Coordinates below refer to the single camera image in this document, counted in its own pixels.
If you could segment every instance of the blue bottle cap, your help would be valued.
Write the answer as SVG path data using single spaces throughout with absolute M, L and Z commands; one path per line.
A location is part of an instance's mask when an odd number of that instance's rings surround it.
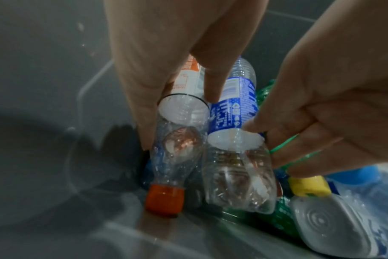
M 327 178 L 347 185 L 362 185 L 377 182 L 380 179 L 380 172 L 377 166 L 366 166 L 355 170 L 327 175 Z

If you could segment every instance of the hand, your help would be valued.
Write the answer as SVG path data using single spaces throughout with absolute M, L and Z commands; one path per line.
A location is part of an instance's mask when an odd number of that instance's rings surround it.
M 244 129 L 267 134 L 294 177 L 388 162 L 388 0 L 337 0 L 289 52 Z
M 157 103 L 191 53 L 206 68 L 205 98 L 217 102 L 268 0 L 105 0 L 112 54 L 144 150 Z

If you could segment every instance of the clear plastic bottle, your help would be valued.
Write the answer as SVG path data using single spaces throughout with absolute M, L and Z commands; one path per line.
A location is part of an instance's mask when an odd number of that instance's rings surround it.
M 171 93 L 159 103 L 154 146 L 154 180 L 145 207 L 161 215 L 178 214 L 184 204 L 184 181 L 198 165 L 207 137 L 209 107 L 204 101 L 202 69 L 190 56 Z
M 208 203 L 270 214 L 276 183 L 264 137 L 241 129 L 258 111 L 255 85 L 254 69 L 240 57 L 219 102 L 211 105 L 203 180 Z

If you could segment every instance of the pile of bottles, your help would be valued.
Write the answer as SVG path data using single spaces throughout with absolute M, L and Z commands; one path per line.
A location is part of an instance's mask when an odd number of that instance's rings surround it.
M 159 103 L 151 160 L 141 175 L 146 210 L 168 216 L 207 202 L 255 212 L 319 253 L 388 258 L 388 166 L 292 178 L 287 166 L 273 171 L 263 134 L 241 129 L 274 85 L 256 93 L 255 71 L 240 57 L 219 102 L 209 104 L 204 68 L 190 56 Z

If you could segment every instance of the orange bottle cap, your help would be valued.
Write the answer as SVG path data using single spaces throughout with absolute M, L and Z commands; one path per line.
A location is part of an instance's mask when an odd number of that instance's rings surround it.
M 146 210 L 171 216 L 181 212 L 184 204 L 184 189 L 152 184 L 146 198 Z

